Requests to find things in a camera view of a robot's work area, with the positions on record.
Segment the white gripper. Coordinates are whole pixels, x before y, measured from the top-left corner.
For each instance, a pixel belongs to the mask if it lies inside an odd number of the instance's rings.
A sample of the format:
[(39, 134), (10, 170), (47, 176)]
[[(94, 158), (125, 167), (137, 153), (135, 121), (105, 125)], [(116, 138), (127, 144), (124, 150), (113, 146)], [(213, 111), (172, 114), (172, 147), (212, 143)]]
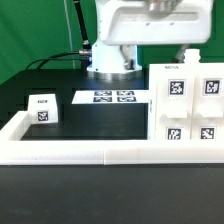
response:
[(106, 45), (205, 43), (213, 0), (98, 0), (98, 38)]

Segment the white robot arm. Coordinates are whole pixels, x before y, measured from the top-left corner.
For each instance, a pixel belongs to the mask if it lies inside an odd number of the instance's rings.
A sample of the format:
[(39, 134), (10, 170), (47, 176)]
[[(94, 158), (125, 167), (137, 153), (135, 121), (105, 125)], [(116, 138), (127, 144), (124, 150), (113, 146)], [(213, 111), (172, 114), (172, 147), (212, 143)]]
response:
[(88, 75), (124, 80), (141, 74), (139, 45), (206, 42), (214, 0), (95, 0), (97, 39)]

